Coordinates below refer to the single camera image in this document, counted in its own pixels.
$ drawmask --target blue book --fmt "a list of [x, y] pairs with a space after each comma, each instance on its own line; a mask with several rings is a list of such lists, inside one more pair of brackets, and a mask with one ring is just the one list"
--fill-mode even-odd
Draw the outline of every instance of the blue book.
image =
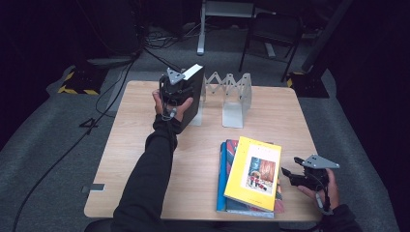
[[217, 197], [217, 211], [225, 211], [226, 197], [223, 196], [225, 192], [227, 177], [226, 177], [226, 142], [220, 144], [220, 179], [218, 182], [218, 197]]

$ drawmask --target book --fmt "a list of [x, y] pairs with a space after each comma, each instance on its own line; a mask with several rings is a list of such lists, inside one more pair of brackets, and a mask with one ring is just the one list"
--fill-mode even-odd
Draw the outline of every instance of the book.
[[273, 212], [280, 152], [278, 145], [241, 136], [224, 196], [262, 211]]
[[220, 144], [220, 178], [218, 184], [217, 211], [253, 217], [274, 218], [277, 213], [284, 213], [280, 185], [277, 186], [277, 197], [274, 212], [265, 212], [242, 202], [223, 196], [227, 177], [235, 158], [238, 140], [227, 139]]

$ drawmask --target hand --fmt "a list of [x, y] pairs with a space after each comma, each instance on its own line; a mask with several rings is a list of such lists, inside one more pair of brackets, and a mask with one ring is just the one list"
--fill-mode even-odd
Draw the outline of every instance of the hand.
[[[160, 90], [155, 90], [153, 92], [153, 98], [155, 101], [155, 111], [157, 114], [162, 114], [162, 101], [160, 97]], [[188, 98], [183, 104], [177, 106], [177, 113], [174, 118], [179, 122], [184, 118], [184, 112], [190, 107], [193, 102], [193, 98]]]
[[[334, 172], [326, 168], [326, 171], [328, 172], [328, 177], [329, 177], [329, 184], [328, 184], [328, 194], [329, 198], [331, 200], [331, 209], [333, 210], [339, 205], [339, 197], [338, 197], [338, 189], [337, 189], [337, 184], [336, 184], [336, 178]], [[306, 188], [304, 186], [298, 186], [298, 190], [300, 190], [302, 193], [304, 193], [306, 196], [310, 197], [313, 199], [313, 201], [317, 205], [316, 201], [316, 192], [313, 190], [310, 190], [309, 188]], [[319, 191], [320, 199], [322, 200], [323, 204], [325, 203], [325, 192], [323, 190]]]

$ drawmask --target yellow and black tape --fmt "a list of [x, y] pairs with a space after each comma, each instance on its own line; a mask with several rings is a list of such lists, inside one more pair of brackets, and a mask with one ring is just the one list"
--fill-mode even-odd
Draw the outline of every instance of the yellow and black tape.
[[78, 73], [73, 69], [66, 76], [58, 93], [98, 95], [105, 79], [105, 75], [102, 74], [98, 73], [85, 78], [84, 73]]

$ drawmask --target book cover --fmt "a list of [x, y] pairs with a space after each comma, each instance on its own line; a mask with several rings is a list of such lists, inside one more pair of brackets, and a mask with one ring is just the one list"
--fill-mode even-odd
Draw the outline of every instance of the book cover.
[[280, 152], [278, 145], [241, 136], [224, 196], [272, 212], [276, 204]]
[[199, 65], [194, 65], [184, 72], [183, 89], [191, 88], [191, 97], [193, 102], [184, 112], [184, 118], [181, 122], [181, 128], [184, 129], [198, 112], [199, 102], [201, 98], [202, 84], [204, 82], [204, 68]]
[[220, 144], [220, 178], [218, 180], [217, 211], [226, 210], [226, 197], [223, 196], [226, 187], [226, 142]]

